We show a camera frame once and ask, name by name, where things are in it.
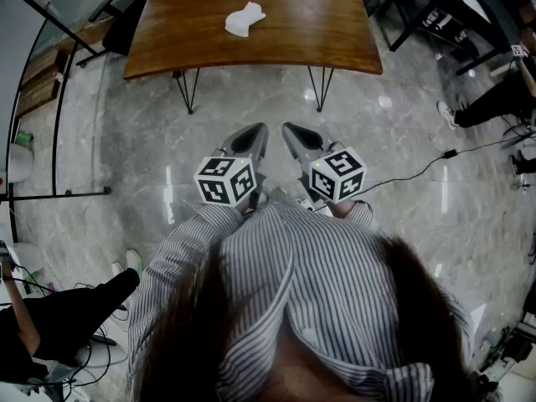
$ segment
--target wooden table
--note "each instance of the wooden table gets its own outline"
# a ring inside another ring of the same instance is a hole
[[[259,3],[266,17],[248,38],[234,36],[225,19],[247,2]],[[180,70],[186,90],[186,69],[232,64],[323,67],[318,111],[332,75],[324,90],[325,68],[382,73],[362,0],[147,0],[124,77]],[[183,97],[191,113],[188,90]]]

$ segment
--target black sleeve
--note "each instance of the black sleeve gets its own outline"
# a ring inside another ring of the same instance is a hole
[[[0,323],[0,381],[23,383],[34,375],[34,365],[17,333]]]

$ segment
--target desk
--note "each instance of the desk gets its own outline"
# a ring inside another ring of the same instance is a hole
[[[259,3],[266,17],[250,26],[249,38],[237,37],[224,29],[225,19],[247,2]],[[147,0],[124,77],[180,70],[192,113],[183,71],[232,64],[307,65],[311,79],[310,66],[322,67],[318,111],[333,69],[382,73],[361,0]],[[324,90],[326,68],[332,71]]]
[[[498,24],[492,10],[482,0],[477,1],[482,6],[482,9],[486,13],[490,22],[486,21],[474,10],[470,9],[462,0],[429,0],[425,7],[412,19],[406,19],[406,16],[403,13],[402,0],[385,0],[382,7],[378,10],[378,16],[384,16],[389,7],[394,3],[404,21],[405,30],[389,47],[392,51],[395,51],[417,28],[425,29],[428,33],[441,37],[439,33],[434,32],[433,28],[425,28],[422,24],[428,14],[435,8],[439,8],[443,12],[449,13],[461,24],[480,34],[493,47],[493,49],[456,72],[457,75],[462,75],[495,55],[510,50],[508,39]],[[441,38],[457,46],[453,40],[446,39],[445,37]]]

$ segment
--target metal hairpin table leg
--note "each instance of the metal hairpin table leg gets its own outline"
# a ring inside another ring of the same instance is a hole
[[[185,72],[186,70],[173,71],[173,77],[177,80],[178,88],[181,90],[181,95],[183,96],[184,104],[186,105],[186,108],[188,109],[188,114],[191,115],[193,113],[193,98],[195,97],[195,89],[197,88],[197,85],[198,85],[199,69],[197,69],[197,72],[195,74],[195,81],[193,83],[193,91],[192,91],[192,100],[190,100],[188,96],[188,86],[186,85],[186,76],[184,75]],[[184,90],[180,82],[181,77],[183,78]]]
[[[329,73],[329,77],[327,78],[327,84],[326,84],[326,90],[324,90],[324,78],[326,74],[326,67],[322,67],[322,89],[320,90],[320,100],[318,99],[318,93],[317,93],[317,87],[315,86],[315,81],[312,78],[312,72],[311,67],[308,65],[307,69],[309,70],[309,76],[311,76],[311,82],[312,82],[312,88],[315,91],[315,97],[317,98],[317,112],[320,113],[322,109],[324,108],[324,101],[326,101],[326,95],[327,95],[327,88],[329,88],[329,84],[332,81],[333,71],[335,69],[332,69]]]

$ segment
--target person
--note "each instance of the person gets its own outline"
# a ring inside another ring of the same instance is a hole
[[[0,311],[0,381],[23,384],[29,379],[45,379],[46,361],[50,360],[78,366],[78,350],[140,283],[139,255],[128,250],[126,258],[129,268],[95,289],[85,287],[26,299],[11,280],[11,267],[3,266],[3,284],[12,305]]]
[[[519,72],[509,74],[467,108],[454,111],[445,102],[437,102],[437,110],[453,131],[489,121],[510,113],[528,119],[536,108],[536,65],[527,57],[518,59]]]
[[[144,271],[131,400],[482,400],[471,318],[369,204],[246,203],[190,204]]]
[[[536,158],[525,159],[521,151],[518,151],[518,157],[510,155],[510,163],[512,164],[513,173],[516,176],[520,174],[536,173]]]

